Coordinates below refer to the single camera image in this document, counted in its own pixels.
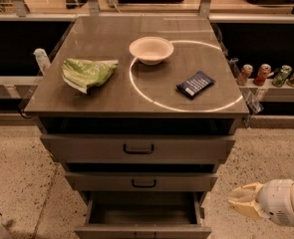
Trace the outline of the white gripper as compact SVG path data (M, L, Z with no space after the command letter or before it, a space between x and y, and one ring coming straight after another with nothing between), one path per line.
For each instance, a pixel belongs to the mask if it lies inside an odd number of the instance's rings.
M256 196L262 210L273 223L280 226L294 227L293 180L274 179L264 185L254 182L235 188L229 193L230 198L238 199L255 199ZM262 216L257 202L255 200L249 202L228 201L237 213L259 221Z

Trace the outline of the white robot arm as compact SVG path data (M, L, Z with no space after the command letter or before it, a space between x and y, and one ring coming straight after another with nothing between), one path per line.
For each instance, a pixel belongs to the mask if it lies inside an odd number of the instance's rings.
M238 187L229 193L228 203L233 210L253 220L268 219L279 226L294 227L294 181L291 179Z

